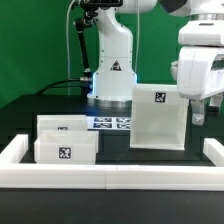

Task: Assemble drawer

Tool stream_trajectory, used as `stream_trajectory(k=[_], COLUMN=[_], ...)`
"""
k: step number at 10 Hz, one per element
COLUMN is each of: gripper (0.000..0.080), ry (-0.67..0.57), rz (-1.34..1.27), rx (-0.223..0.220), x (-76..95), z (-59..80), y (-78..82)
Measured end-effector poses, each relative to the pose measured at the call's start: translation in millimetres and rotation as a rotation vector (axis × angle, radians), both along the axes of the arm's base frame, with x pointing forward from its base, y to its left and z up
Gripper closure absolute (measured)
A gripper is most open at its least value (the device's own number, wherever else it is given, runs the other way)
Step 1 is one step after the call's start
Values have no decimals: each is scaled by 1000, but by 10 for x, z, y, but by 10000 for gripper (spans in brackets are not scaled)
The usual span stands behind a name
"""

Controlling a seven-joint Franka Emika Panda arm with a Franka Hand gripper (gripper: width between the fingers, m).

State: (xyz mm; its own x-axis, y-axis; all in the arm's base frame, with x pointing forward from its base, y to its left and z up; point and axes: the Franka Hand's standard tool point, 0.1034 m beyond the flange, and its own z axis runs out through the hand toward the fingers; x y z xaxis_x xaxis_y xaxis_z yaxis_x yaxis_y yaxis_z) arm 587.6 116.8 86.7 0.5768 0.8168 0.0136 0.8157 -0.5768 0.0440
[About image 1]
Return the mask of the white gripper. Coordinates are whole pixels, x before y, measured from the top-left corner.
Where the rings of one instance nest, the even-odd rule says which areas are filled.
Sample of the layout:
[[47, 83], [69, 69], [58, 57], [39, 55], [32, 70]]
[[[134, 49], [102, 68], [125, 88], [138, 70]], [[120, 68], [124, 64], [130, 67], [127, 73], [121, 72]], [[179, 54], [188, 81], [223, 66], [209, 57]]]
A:
[[224, 48], [182, 47], [177, 61], [171, 63], [171, 74], [181, 97], [191, 99], [192, 123], [205, 121], [205, 101], [210, 98], [208, 114], [220, 114], [224, 100]]

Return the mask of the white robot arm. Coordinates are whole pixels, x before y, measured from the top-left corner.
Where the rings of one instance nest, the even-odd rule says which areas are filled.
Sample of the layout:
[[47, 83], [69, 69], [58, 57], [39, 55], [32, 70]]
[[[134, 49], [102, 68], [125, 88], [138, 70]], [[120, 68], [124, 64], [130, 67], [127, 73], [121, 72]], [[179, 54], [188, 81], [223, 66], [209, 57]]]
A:
[[99, 67], [93, 75], [92, 100], [129, 101], [137, 82], [132, 70], [133, 36], [117, 22], [117, 13], [149, 12], [160, 5], [173, 16], [190, 18], [180, 29], [182, 45], [171, 64], [179, 95], [191, 101], [192, 123], [220, 111], [224, 100], [224, 0], [81, 0], [84, 21], [99, 32]]

